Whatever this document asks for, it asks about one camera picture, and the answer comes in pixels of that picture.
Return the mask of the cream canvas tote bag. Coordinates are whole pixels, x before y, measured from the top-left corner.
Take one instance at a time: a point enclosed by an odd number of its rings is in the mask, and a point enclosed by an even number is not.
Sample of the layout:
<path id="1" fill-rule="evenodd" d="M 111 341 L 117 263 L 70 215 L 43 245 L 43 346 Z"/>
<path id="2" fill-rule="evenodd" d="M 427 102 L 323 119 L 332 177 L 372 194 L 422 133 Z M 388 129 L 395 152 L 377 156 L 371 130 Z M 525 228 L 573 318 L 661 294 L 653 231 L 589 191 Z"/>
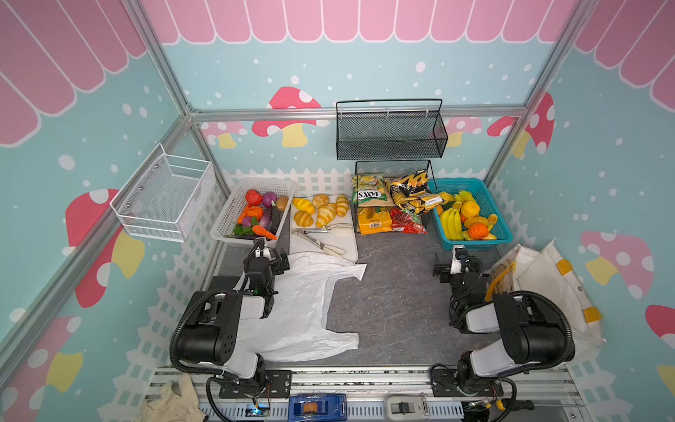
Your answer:
<path id="1" fill-rule="evenodd" d="M 592 304 L 569 260 L 550 242 L 541 251 L 518 244 L 490 269 L 492 283 L 486 300 L 495 294 L 528 290 L 546 296 L 567 316 L 580 349 L 606 343 L 602 314 Z"/>

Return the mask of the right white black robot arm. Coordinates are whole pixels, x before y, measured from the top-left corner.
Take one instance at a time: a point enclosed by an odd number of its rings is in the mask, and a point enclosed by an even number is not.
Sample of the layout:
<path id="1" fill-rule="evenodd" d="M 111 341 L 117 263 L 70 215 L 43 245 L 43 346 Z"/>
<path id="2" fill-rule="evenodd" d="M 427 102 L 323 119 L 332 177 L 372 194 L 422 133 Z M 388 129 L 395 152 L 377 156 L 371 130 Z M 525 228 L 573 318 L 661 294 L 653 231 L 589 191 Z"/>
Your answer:
<path id="1" fill-rule="evenodd" d="M 463 353 L 452 369 L 432 365 L 435 397 L 499 396 L 504 379 L 575 357 L 572 326 L 562 310 L 532 291 L 490 295 L 491 275 L 465 247 L 456 247 L 448 260 L 435 255 L 432 274 L 450 286 L 449 326 L 463 334 L 499 335 L 492 344 Z"/>

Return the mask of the yellow black snack bag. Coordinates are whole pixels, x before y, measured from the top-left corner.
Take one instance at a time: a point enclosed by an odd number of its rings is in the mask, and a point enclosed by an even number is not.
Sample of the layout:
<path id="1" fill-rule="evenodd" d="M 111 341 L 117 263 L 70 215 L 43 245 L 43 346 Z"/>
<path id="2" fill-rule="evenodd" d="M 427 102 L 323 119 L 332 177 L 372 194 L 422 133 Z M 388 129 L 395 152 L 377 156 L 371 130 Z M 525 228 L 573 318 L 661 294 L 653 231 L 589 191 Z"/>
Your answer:
<path id="1" fill-rule="evenodd" d="M 443 198 L 429 188 L 430 178 L 426 170 L 418 170 L 407 176 L 385 179 L 394 204 L 411 215 L 421 216 L 444 203 Z"/>

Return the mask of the white plastic grocery bag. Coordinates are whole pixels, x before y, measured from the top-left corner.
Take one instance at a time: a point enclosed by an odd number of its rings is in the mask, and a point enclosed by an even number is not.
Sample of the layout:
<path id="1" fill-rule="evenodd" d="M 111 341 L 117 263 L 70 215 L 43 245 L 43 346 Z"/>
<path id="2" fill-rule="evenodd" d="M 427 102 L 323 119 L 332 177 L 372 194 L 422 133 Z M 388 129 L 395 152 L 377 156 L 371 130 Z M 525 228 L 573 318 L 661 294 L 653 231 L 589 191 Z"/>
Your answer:
<path id="1" fill-rule="evenodd" d="M 290 270 L 276 277 L 270 315 L 242 321 L 237 344 L 269 362 L 310 362 L 357 349 L 359 335 L 330 331 L 327 319 L 336 283 L 360 281 L 367 266 L 317 252 L 288 258 Z"/>

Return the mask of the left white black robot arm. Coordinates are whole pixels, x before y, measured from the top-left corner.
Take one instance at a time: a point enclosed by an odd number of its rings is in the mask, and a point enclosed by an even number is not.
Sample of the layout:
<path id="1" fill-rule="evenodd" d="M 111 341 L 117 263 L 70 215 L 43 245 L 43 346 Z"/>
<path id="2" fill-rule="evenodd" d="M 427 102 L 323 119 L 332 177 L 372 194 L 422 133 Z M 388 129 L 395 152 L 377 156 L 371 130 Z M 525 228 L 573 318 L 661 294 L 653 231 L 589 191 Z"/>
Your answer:
<path id="1" fill-rule="evenodd" d="M 211 375 L 249 396 L 268 388 L 264 358 L 237 344 L 237 335 L 240 323 L 270 316 L 277 295 L 275 278 L 289 269 L 284 250 L 257 238 L 244 259 L 241 278 L 216 278 L 215 288 L 193 294 L 170 340 L 174 369 Z"/>

